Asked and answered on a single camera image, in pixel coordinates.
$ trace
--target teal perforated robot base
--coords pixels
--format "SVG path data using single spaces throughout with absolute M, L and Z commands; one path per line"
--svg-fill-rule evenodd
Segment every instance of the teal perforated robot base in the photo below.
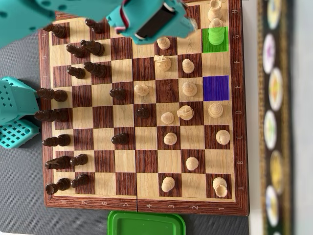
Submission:
M 27 120 L 17 120 L 0 126 L 0 145 L 4 148 L 18 148 L 39 134 L 39 127 Z

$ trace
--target dark pawn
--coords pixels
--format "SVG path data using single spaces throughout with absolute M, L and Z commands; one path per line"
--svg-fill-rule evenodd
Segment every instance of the dark pawn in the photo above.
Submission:
M 49 24 L 46 27 L 44 27 L 43 30 L 47 32 L 52 31 L 54 36 L 56 36 L 57 38 L 65 38 L 65 36 L 67 35 L 67 31 L 65 27 L 61 25 Z
M 86 25 L 93 30 L 96 34 L 103 33 L 103 23 L 102 22 L 96 22 L 92 19 L 86 19 L 85 20 Z
M 136 116 L 139 118 L 148 118 L 149 117 L 149 109 L 147 108 L 139 108 L 136 110 Z
M 45 187 L 45 191 L 49 195 L 55 194 L 58 190 L 64 191 L 69 189 L 70 181 L 68 178 L 62 178 L 58 180 L 56 184 L 50 184 Z
M 126 133 L 122 133 L 122 134 L 112 137 L 113 144 L 128 144 L 128 142 L 129 142 L 129 138 L 128 138 L 128 134 Z
M 68 120 L 68 113 L 66 111 L 41 110 L 35 113 L 35 119 L 48 122 L 66 122 Z
M 92 62 L 85 62 L 84 68 L 90 72 L 91 74 L 95 75 L 96 77 L 103 78 L 107 74 L 107 68 L 105 65 L 100 65 Z
M 68 156 L 62 156 L 59 158 L 51 159 L 45 163 L 46 169 L 62 170 L 70 167 L 70 158 Z
M 83 186 L 88 184 L 89 181 L 89 177 L 88 175 L 80 175 L 78 176 L 76 179 L 72 180 L 72 182 L 70 182 L 70 185 L 72 186 L 72 188 L 77 188 L 79 186 Z
M 110 90 L 110 96 L 118 100 L 124 100 L 126 98 L 126 91 L 122 88 Z
M 83 79 L 86 75 L 85 70 L 81 68 L 69 67 L 67 72 L 71 76 L 75 76 L 78 79 Z
M 83 58 L 85 56 L 84 49 L 68 44 L 67 51 L 73 54 L 76 58 Z
M 82 40 L 80 46 L 95 56 L 101 56 L 104 53 L 104 46 L 99 42 Z

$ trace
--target chess piece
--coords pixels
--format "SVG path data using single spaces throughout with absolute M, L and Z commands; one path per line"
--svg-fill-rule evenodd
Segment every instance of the chess piece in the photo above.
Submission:
M 210 10 L 207 14 L 210 21 L 213 21 L 214 19 L 221 19 L 222 18 L 222 0 L 211 0 L 210 2 Z
M 188 170 L 194 170 L 199 166 L 199 161 L 194 157 L 190 157 L 186 160 L 186 166 Z
M 71 76 L 75 76 L 78 79 L 83 79 L 86 75 L 85 70 L 81 68 L 68 67 L 67 72 Z
M 164 122 L 165 124 L 171 124 L 174 121 L 174 119 L 175 119 L 174 114 L 170 112 L 166 112 L 161 116 L 161 121 Z
M 67 100 L 67 93 L 63 90 L 56 90 L 47 89 L 47 88 L 40 88 L 37 91 L 37 95 L 43 99 L 55 99 L 57 102 L 64 102 Z
M 194 116 L 194 110 L 190 106 L 184 105 L 177 111 L 177 116 L 185 121 L 190 120 Z
M 182 62 L 182 70 L 185 73 L 192 73 L 195 70 L 195 65 L 189 59 L 184 59 Z
M 62 178 L 58 180 L 56 184 L 49 184 L 45 187 L 45 191 L 49 195 L 55 194 L 58 190 L 64 191 L 69 189 L 70 181 L 68 178 Z
M 71 165 L 84 165 L 88 162 L 88 156 L 86 154 L 80 154 L 77 157 L 73 157 L 70 160 Z
M 68 146 L 70 144 L 70 137 L 69 135 L 59 135 L 58 137 L 51 137 L 47 138 L 43 141 L 43 146 L 48 147 L 56 147 L 56 146 Z
M 57 38 L 65 38 L 67 35 L 65 27 L 61 25 L 49 24 L 46 27 L 44 27 L 43 30 L 47 32 L 52 31 L 54 36 L 56 36 Z
M 110 90 L 110 96 L 117 100 L 124 100 L 126 98 L 126 91 L 122 88 Z
M 226 197 L 227 196 L 227 183 L 226 180 L 217 177 L 213 180 L 213 188 L 215 190 L 215 193 L 218 197 Z
M 195 96 L 198 92 L 197 86 L 191 82 L 185 82 L 182 86 L 182 92 L 189 97 Z
M 80 45 L 95 56 L 101 56 L 104 53 L 104 46 L 99 42 L 82 40 Z
M 91 74 L 95 75 L 99 78 L 104 78 L 107 74 L 107 68 L 105 65 L 96 64 L 92 62 L 85 62 L 84 68 L 90 72 Z
M 156 42 L 161 50 L 166 50 L 171 46 L 171 42 L 167 37 L 161 37 Z
M 76 47 L 74 45 L 68 44 L 67 51 L 73 54 L 76 58 L 83 58 L 85 56 L 84 49 L 81 47 Z
M 51 159 L 45 163 L 46 169 L 62 170 L 70 167 L 70 158 L 68 156 L 62 156 L 59 158 Z
M 67 111 L 41 110 L 35 113 L 35 119 L 48 122 L 66 122 L 68 113 Z
M 223 114 L 223 106 L 219 103 L 213 103 L 210 105 L 209 115 L 213 118 L 219 118 Z
M 147 108 L 139 108 L 136 110 L 136 116 L 139 118 L 148 118 L 149 117 L 149 109 Z
M 175 186 L 175 180 L 172 177 L 165 177 L 163 182 L 162 182 L 162 191 L 163 192 L 168 192 L 172 190 Z
M 139 96 L 146 96 L 149 93 L 149 88 L 146 85 L 138 84 L 134 87 L 134 91 Z
M 126 133 L 122 133 L 116 136 L 112 137 L 112 143 L 113 144 L 128 144 L 129 142 L 129 138 L 128 138 L 128 134 Z
M 102 22 L 96 22 L 96 21 L 94 21 L 92 19 L 86 19 L 85 23 L 96 34 L 103 33 L 103 23 Z
M 167 133 L 166 136 L 164 137 L 163 141 L 167 145 L 173 145 L 177 142 L 177 135 L 175 135 L 172 132 Z
M 230 141 L 230 134 L 226 130 L 220 130 L 216 133 L 216 141 L 222 145 L 226 145 Z
M 72 180 L 70 182 L 70 185 L 72 186 L 72 188 L 77 188 L 79 186 L 88 184 L 88 181 L 89 181 L 89 176 L 86 174 L 83 174 L 83 175 L 78 176 L 76 179 Z
M 162 71 L 168 71 L 172 65 L 171 60 L 164 55 L 155 55 L 154 61 L 156 66 Z

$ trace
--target pawn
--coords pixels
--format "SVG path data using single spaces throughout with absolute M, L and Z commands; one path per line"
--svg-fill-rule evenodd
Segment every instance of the pawn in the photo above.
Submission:
M 168 71 L 172 65 L 171 60 L 164 55 L 155 55 L 154 62 L 156 66 L 162 71 Z
M 77 157 L 73 157 L 70 160 L 71 165 L 84 165 L 88 162 L 88 157 L 86 154 L 80 154 Z
M 56 184 L 49 184 L 45 187 L 45 191 L 49 195 L 55 194 L 58 190 L 64 191 L 69 189 L 70 181 L 68 178 L 62 178 L 58 180 Z
M 116 136 L 112 137 L 112 143 L 117 145 L 117 144 L 128 144 L 129 138 L 128 134 L 122 133 Z
M 182 70 L 185 73 L 192 73 L 195 70 L 195 65 L 189 59 L 184 59 L 182 62 Z
M 67 72 L 71 76 L 75 76 L 78 79 L 83 79 L 86 75 L 85 70 L 81 68 L 68 67 Z
M 81 47 L 76 47 L 74 45 L 68 44 L 67 51 L 73 54 L 76 58 L 83 58 L 85 56 L 84 49 Z
M 86 174 L 83 174 L 83 175 L 78 176 L 76 179 L 72 180 L 70 182 L 70 185 L 72 186 L 72 188 L 77 188 L 79 186 L 88 184 L 88 181 L 89 181 L 89 176 Z

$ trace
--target dark chess piece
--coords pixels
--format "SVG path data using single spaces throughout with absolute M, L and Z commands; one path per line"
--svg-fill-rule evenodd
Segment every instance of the dark chess piece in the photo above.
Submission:
M 122 88 L 110 90 L 110 96 L 117 100 L 124 100 L 126 98 L 126 91 Z
M 57 102 L 64 102 L 67 100 L 67 93 L 63 90 L 56 90 L 47 89 L 47 88 L 40 88 L 37 91 L 37 95 L 43 99 L 55 99 Z
M 88 184 L 88 181 L 89 181 L 88 175 L 84 174 L 84 175 L 80 175 L 76 179 L 72 180 L 72 182 L 70 182 L 70 185 L 72 186 L 72 188 L 77 188 L 79 186 L 83 186 L 83 185 Z
M 43 141 L 43 146 L 56 147 L 56 146 L 68 146 L 70 144 L 69 135 L 59 135 L 58 137 L 47 138 Z
M 45 187 L 45 191 L 49 195 L 55 194 L 58 190 L 64 191 L 69 189 L 70 187 L 70 181 L 68 178 L 62 178 L 58 180 L 56 184 L 50 184 Z
M 43 30 L 47 32 L 51 32 L 56 36 L 57 38 L 65 38 L 67 35 L 67 31 L 64 26 L 61 25 L 53 25 L 49 24 L 46 27 L 43 28 Z
M 88 157 L 86 154 L 80 154 L 70 160 L 71 165 L 84 165 L 88 162 Z
M 68 67 L 67 72 L 71 76 L 75 76 L 78 79 L 83 79 L 86 75 L 85 70 L 81 68 Z
M 113 144 L 128 144 L 128 142 L 129 142 L 129 138 L 128 138 L 128 134 L 126 133 L 122 133 L 122 134 L 112 137 Z
M 99 42 L 82 40 L 80 46 L 95 56 L 101 56 L 104 53 L 104 46 Z
M 83 58 L 85 56 L 84 49 L 81 47 L 76 47 L 74 45 L 68 44 L 67 51 L 73 54 L 76 58 Z
M 51 159 L 45 163 L 46 169 L 55 169 L 55 170 L 62 170 L 70 167 L 70 157 L 62 156 L 59 158 Z
M 96 22 L 92 19 L 86 19 L 85 20 L 86 25 L 93 30 L 96 34 L 103 33 L 103 23 L 102 22 Z
M 147 108 L 139 108 L 136 110 L 136 116 L 139 118 L 148 118 L 149 117 L 149 109 Z
M 41 110 L 35 113 L 35 119 L 48 122 L 66 122 L 68 113 L 67 111 Z
M 85 62 L 84 68 L 90 72 L 91 74 L 95 75 L 96 77 L 103 78 L 107 74 L 107 68 L 105 65 L 96 64 L 92 62 Z

